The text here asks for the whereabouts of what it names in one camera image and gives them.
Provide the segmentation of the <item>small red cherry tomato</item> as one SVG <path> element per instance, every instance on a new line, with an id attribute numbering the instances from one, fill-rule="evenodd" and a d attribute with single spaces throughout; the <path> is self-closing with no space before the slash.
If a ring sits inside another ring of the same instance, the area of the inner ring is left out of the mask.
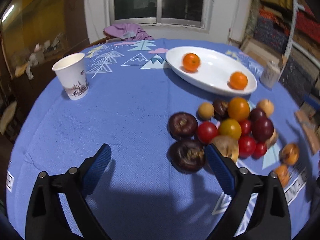
<path id="1" fill-rule="evenodd" d="M 255 146 L 255 150 L 252 154 L 254 159 L 259 159 L 263 157 L 267 152 L 267 146 L 264 142 L 257 142 Z"/>

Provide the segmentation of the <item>striped orange pepino fruit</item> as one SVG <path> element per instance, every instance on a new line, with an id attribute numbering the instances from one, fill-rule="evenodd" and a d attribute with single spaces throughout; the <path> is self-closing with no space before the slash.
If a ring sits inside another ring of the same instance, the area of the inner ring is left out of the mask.
<path id="1" fill-rule="evenodd" d="M 277 177 L 279 178 L 282 187 L 285 188 L 290 181 L 290 173 L 289 173 L 288 167 L 285 164 L 281 164 L 280 166 L 275 168 L 273 171 L 276 173 Z"/>

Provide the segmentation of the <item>sliding glass window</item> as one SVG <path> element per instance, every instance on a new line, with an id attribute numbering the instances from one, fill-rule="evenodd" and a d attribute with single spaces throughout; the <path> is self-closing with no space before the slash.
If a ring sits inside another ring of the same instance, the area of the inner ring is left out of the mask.
<path id="1" fill-rule="evenodd" d="M 214 0 L 108 0 L 110 22 L 207 29 Z"/>

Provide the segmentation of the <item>dark water chestnut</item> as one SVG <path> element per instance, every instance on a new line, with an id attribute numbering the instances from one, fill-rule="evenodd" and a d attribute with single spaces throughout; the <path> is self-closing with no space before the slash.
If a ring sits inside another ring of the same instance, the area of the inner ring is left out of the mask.
<path id="1" fill-rule="evenodd" d="M 198 128 L 196 118 L 186 112 L 173 114 L 168 121 L 169 133 L 176 140 L 189 139 L 193 137 Z"/>
<path id="2" fill-rule="evenodd" d="M 214 118 L 218 121 L 222 121 L 228 118 L 228 102 L 220 99 L 216 99 L 213 102 Z"/>
<path id="3" fill-rule="evenodd" d="M 185 173 L 199 171 L 206 164 L 204 146 L 194 139 L 183 139 L 173 143 L 167 153 L 174 168 Z"/>

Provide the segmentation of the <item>pale blotched fruit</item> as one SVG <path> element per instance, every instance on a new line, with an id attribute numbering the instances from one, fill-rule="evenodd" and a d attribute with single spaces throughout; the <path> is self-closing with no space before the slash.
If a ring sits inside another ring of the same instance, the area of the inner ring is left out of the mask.
<path id="1" fill-rule="evenodd" d="M 210 143 L 214 144 L 224 157 L 232 159 L 236 164 L 239 157 L 239 145 L 236 139 L 226 135 L 218 135 Z"/>

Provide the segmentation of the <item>blue printed tablecloth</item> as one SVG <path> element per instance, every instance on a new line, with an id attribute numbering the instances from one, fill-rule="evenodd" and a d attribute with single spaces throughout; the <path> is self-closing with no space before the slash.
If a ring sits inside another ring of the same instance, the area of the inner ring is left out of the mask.
<path id="1" fill-rule="evenodd" d="M 168 161 L 169 117 L 195 114 L 216 96 L 182 80 L 165 61 L 179 46 L 218 51 L 256 77 L 263 68 L 239 49 L 193 40 L 129 42 L 85 50 L 88 94 L 72 101 L 53 79 L 34 103 L 15 142 L 7 176 L 7 212 L 23 235 L 41 171 L 62 174 L 104 143 L 112 159 L 87 197 L 112 239 L 205 239 L 230 203 L 206 169 L 178 172 Z"/>

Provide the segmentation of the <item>large orange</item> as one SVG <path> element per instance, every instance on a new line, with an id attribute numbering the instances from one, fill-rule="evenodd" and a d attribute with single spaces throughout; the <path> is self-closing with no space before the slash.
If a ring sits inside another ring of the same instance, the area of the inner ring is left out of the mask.
<path id="1" fill-rule="evenodd" d="M 182 67 L 188 72 L 196 72 L 201 64 L 200 58 L 194 53 L 187 53 L 182 60 Z"/>
<path id="2" fill-rule="evenodd" d="M 229 86 L 232 89 L 244 90 L 247 87 L 248 78 L 242 72 L 234 72 L 229 78 Z"/>

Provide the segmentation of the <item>small tan longan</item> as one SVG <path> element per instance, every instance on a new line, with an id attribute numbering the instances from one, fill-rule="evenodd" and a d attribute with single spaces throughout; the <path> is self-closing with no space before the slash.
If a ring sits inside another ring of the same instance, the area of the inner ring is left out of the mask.
<path id="1" fill-rule="evenodd" d="M 202 120 L 210 120 L 214 116 L 214 106 L 210 102 L 204 102 L 198 107 L 197 113 Z"/>

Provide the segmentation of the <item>white round plate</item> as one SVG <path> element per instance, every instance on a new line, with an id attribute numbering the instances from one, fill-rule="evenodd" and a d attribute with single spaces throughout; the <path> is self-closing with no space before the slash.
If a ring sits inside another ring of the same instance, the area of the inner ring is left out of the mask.
<path id="1" fill-rule="evenodd" d="M 186 72 L 182 67 L 183 58 L 187 53 L 194 53 L 200 58 L 201 64 L 194 73 Z M 191 46 L 175 47 L 167 51 L 166 59 L 174 73 L 184 81 L 217 95 L 249 95 L 258 86 L 255 76 L 247 67 L 215 50 Z M 232 89 L 228 85 L 230 76 L 237 71 L 242 72 L 248 78 L 248 84 L 243 90 Z"/>

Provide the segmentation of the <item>orange yellow tomato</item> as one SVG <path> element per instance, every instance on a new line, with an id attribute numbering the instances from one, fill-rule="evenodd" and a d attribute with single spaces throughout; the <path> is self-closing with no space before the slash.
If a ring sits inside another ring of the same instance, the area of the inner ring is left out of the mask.
<path id="1" fill-rule="evenodd" d="M 243 121 L 249 117 L 250 108 L 246 99 L 241 97 L 232 98 L 228 103 L 228 116 L 236 121 Z"/>

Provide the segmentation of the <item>tan round fruit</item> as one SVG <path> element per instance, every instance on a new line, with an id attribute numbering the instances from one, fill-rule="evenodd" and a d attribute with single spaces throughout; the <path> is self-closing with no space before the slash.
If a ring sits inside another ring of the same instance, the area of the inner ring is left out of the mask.
<path id="1" fill-rule="evenodd" d="M 270 117 L 274 113 L 274 104 L 268 99 L 260 100 L 257 104 L 257 108 L 262 109 L 267 117 Z"/>

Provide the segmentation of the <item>dark purple plum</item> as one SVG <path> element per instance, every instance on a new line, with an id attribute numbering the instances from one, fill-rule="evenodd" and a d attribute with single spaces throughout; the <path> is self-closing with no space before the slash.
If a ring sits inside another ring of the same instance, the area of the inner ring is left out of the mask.
<path id="1" fill-rule="evenodd" d="M 249 114 L 249 120 L 251 122 L 255 122 L 260 118 L 265 118 L 265 117 L 266 117 L 266 113 L 259 107 L 252 109 Z"/>
<path id="2" fill-rule="evenodd" d="M 253 138 L 258 142 L 265 142 L 270 139 L 274 133 L 274 126 L 269 118 L 262 117 L 252 124 Z"/>

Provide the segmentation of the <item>speckled tan fruit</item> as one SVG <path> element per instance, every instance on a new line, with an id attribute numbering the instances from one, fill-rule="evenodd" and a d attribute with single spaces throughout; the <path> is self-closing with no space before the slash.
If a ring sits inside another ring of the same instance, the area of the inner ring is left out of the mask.
<path id="1" fill-rule="evenodd" d="M 289 143 L 284 146 L 284 148 L 280 152 L 281 162 L 293 166 L 299 159 L 300 149 L 297 144 Z"/>

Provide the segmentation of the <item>storage shelf with boxes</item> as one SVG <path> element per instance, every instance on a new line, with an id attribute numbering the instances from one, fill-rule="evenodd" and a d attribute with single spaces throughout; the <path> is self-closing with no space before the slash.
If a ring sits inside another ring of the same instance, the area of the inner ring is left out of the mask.
<path id="1" fill-rule="evenodd" d="M 304 0 L 251 0 L 245 38 L 283 54 L 279 82 L 306 115 L 319 120 L 319 21 Z"/>

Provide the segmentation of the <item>beige blotched fruit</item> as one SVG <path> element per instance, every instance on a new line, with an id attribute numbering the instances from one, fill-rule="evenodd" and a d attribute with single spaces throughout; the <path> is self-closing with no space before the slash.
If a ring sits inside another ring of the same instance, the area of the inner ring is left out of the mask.
<path id="1" fill-rule="evenodd" d="M 276 129 L 273 130 L 272 136 L 265 141 L 267 149 L 271 148 L 278 140 L 278 132 Z"/>

